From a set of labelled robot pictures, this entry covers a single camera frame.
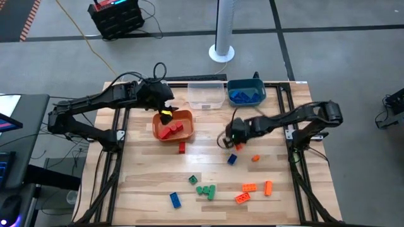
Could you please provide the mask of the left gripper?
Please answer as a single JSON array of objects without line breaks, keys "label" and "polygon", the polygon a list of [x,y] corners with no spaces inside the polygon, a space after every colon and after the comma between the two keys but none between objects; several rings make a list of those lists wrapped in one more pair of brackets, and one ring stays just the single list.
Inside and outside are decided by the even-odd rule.
[{"label": "left gripper", "polygon": [[174,94],[167,84],[142,81],[137,86],[137,107],[158,111],[163,125],[167,125],[173,119],[172,112],[175,111],[175,108],[165,105],[166,101],[173,99]]}]

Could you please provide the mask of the teal plastic bin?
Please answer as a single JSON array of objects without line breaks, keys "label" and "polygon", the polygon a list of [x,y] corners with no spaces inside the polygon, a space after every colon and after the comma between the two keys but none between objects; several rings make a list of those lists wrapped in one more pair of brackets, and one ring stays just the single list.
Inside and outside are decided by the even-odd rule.
[{"label": "teal plastic bin", "polygon": [[230,100],[230,95],[234,91],[244,92],[248,96],[252,97],[253,94],[257,93],[261,97],[261,102],[266,99],[266,90],[262,80],[258,78],[251,78],[251,79],[235,79],[230,80],[227,83],[227,93],[229,98],[230,106],[232,107],[255,107],[258,106],[260,103],[248,103],[248,102],[241,102],[241,103],[234,103]]}]

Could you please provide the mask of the clear labelled plastic container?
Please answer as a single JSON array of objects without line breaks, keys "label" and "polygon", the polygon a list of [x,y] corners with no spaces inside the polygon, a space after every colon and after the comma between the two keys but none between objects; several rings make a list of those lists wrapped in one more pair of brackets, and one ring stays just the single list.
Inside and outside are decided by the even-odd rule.
[{"label": "clear labelled plastic container", "polygon": [[225,100],[224,84],[219,81],[189,82],[187,101],[195,110],[220,109]]}]

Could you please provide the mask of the orange plastic bin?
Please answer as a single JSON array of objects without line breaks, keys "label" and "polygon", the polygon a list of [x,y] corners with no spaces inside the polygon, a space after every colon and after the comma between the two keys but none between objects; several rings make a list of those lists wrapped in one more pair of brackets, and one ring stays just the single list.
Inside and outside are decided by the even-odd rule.
[{"label": "orange plastic bin", "polygon": [[[177,110],[173,112],[172,117],[173,119],[167,125],[163,125],[160,120],[160,115],[158,113],[155,114],[152,120],[153,135],[161,142],[174,142],[189,139],[194,133],[192,113],[188,110]],[[158,138],[158,133],[162,128],[170,127],[177,121],[183,123],[184,129],[182,131],[176,133],[171,132],[170,137],[164,140]]]}]

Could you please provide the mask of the black crate with red lid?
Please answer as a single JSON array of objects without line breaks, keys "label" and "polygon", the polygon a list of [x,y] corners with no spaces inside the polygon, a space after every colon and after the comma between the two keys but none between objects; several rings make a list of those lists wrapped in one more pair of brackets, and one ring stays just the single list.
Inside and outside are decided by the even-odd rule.
[{"label": "black crate with red lid", "polygon": [[138,0],[93,0],[88,13],[103,39],[121,38],[144,25]]}]

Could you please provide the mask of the white tower fan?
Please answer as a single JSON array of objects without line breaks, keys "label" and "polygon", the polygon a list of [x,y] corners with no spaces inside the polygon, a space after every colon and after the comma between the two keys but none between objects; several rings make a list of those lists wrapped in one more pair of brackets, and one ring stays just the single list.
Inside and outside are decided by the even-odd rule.
[{"label": "white tower fan", "polygon": [[218,63],[227,63],[234,58],[231,46],[236,0],[218,0],[215,43],[209,49],[210,58]]}]

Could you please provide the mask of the dark grey desk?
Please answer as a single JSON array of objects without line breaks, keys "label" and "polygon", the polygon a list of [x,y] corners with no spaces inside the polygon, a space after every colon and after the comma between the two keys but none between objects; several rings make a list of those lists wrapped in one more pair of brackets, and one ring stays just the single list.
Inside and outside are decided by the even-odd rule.
[{"label": "dark grey desk", "polygon": [[16,153],[4,184],[6,189],[18,188],[23,183],[48,102],[49,95],[21,96],[11,118],[21,122],[23,127],[0,135],[0,151]]}]

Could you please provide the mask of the white sheet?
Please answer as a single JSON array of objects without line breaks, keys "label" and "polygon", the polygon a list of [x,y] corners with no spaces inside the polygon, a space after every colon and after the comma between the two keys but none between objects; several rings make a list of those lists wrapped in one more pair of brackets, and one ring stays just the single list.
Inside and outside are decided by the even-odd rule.
[{"label": "white sheet", "polygon": [[10,117],[21,96],[0,94],[0,114]]}]

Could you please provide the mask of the dark tablet screen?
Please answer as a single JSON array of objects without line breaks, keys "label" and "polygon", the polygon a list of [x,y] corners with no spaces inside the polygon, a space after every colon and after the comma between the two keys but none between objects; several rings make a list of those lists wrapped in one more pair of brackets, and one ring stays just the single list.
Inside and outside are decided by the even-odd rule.
[{"label": "dark tablet screen", "polygon": [[0,133],[21,129],[22,127],[21,122],[0,113]]}]

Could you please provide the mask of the black mat striped edge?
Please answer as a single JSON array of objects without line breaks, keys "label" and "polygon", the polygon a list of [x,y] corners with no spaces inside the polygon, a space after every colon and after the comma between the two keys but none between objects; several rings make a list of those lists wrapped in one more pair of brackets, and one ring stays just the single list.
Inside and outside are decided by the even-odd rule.
[{"label": "black mat striped edge", "polygon": [[24,42],[41,0],[0,0],[0,43]]}]

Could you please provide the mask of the backlit keyboard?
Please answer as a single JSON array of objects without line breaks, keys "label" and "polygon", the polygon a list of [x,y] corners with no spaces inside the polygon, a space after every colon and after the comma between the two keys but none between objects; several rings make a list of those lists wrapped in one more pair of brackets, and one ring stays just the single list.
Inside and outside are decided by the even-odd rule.
[{"label": "backlit keyboard", "polygon": [[0,152],[0,189],[3,189],[6,185],[8,175],[15,160],[15,156],[15,151]]}]

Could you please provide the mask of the black glowing mouse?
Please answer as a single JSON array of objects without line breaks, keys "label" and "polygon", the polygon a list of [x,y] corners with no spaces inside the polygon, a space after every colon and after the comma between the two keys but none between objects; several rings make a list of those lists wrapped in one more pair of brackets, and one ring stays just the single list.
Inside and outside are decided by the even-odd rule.
[{"label": "black glowing mouse", "polygon": [[5,199],[0,207],[0,225],[2,227],[10,227],[18,221],[21,202],[20,195],[11,195]]}]

